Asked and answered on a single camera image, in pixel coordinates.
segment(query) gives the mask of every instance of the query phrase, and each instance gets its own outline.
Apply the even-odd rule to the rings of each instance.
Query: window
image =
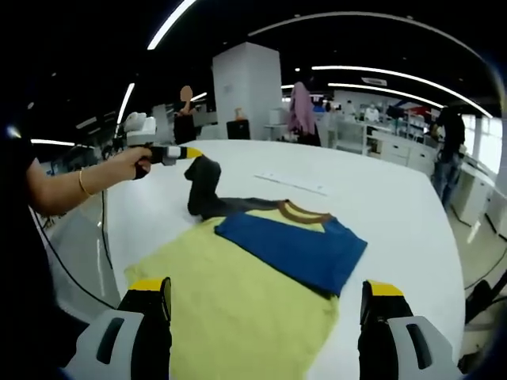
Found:
[[[501,159],[501,138],[503,135],[501,119],[483,117],[481,130],[478,160],[489,170],[498,174]]]
[[[465,146],[467,147],[467,154],[476,158],[478,152],[474,152],[475,115],[462,115],[461,118],[465,124]]]

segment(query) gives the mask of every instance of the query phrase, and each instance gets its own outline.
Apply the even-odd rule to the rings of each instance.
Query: gold bracelet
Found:
[[[85,194],[92,196],[89,192],[86,191],[85,187],[82,184],[82,170],[79,170],[79,186],[81,186],[81,190],[83,190]]]

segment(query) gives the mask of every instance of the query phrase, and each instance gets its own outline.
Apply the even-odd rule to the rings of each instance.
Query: black ceiling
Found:
[[[42,3],[20,3],[2,12],[3,119],[17,122],[22,117],[34,138],[81,142],[88,128],[74,126],[93,116],[102,122],[104,114],[118,112],[130,82],[136,87],[126,114],[175,101],[185,84],[194,93],[212,93],[212,57],[247,40],[280,52],[284,84],[310,73],[315,89],[322,90],[328,82],[361,83],[360,77],[368,76],[387,79],[390,89],[445,105],[456,102],[430,86],[389,75],[310,71],[321,65],[376,67],[426,78],[500,114],[486,64],[456,43],[414,25],[374,17],[326,17],[248,37],[296,14],[388,13],[440,29],[502,68],[507,55],[498,39],[501,15],[493,7],[446,14],[439,3],[426,2],[366,6],[351,1],[197,0],[159,46],[147,51],[178,1]],[[28,110],[31,101],[35,105]]]

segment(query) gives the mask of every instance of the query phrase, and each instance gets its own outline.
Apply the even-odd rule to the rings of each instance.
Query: pink clothing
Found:
[[[314,105],[310,93],[302,82],[294,84],[288,115],[288,130],[300,131],[304,135],[315,134]]]

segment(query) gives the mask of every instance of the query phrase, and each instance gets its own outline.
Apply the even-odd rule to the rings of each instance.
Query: yellow t-shirt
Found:
[[[323,232],[316,214],[284,207],[299,222],[278,210],[248,214]],[[304,378],[336,323],[337,297],[323,298],[215,235],[223,220],[202,222],[125,271],[130,283],[171,278],[171,376]]]

